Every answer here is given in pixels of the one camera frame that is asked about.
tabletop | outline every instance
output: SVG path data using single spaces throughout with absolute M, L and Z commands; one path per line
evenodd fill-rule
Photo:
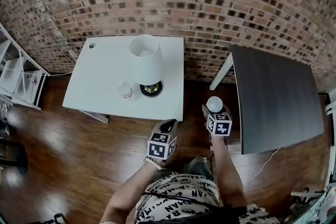
M 311 68 L 282 56 L 231 46 L 242 153 L 292 145 L 324 132 Z
M 182 121 L 183 38 L 156 37 L 164 60 L 163 90 L 157 97 L 149 98 L 140 92 L 132 76 L 128 45 L 135 37 L 88 38 L 71 75 L 63 106 L 130 118 Z M 131 100 L 118 93 L 123 81 L 134 91 Z

brick wall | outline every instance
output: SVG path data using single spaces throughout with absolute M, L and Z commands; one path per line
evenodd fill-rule
M 185 77 L 211 81 L 231 44 L 311 65 L 320 90 L 336 86 L 335 0 L 0 0 L 0 21 L 50 72 L 66 72 L 87 37 L 185 39 Z M 234 81 L 231 73 L 227 81 Z

table lamp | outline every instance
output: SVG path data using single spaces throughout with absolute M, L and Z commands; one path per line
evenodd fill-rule
M 141 35 L 129 45 L 132 74 L 140 84 L 141 92 L 147 97 L 158 96 L 163 85 L 163 57 L 158 40 L 151 35 Z

white shelf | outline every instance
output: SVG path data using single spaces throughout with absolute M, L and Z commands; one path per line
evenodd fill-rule
M 27 101 L 29 104 L 34 104 L 35 102 L 36 95 L 38 94 L 38 88 L 43 78 L 42 76 L 43 72 L 41 70 L 37 70 L 37 71 L 27 71 L 27 73 L 32 74 L 23 74 L 25 76 L 26 95 L 23 88 L 22 76 L 20 76 L 19 84 L 14 92 L 15 97 L 12 98 L 13 103 L 26 105 L 26 103 L 24 103 L 23 101 L 21 101 L 16 97 L 19 97 Z
M 11 41 L 8 39 L 5 42 L 2 42 L 0 44 L 0 62 L 4 58 L 6 51 L 7 51 L 8 47 L 10 46 L 10 43 L 11 43 Z
M 22 57 L 22 65 L 25 64 L 26 57 Z M 21 77 L 22 67 L 20 63 L 20 58 L 9 60 L 3 69 L 0 77 L 0 86 L 6 89 L 10 93 L 14 93 L 20 77 Z M 8 95 L 6 91 L 0 88 L 0 94 Z

bracelet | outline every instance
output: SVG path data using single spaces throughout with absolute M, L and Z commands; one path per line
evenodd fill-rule
M 162 170 L 163 167 L 160 164 L 157 164 L 155 161 L 153 161 L 152 159 L 146 158 L 143 160 L 145 163 L 151 163 L 153 164 L 158 170 Z

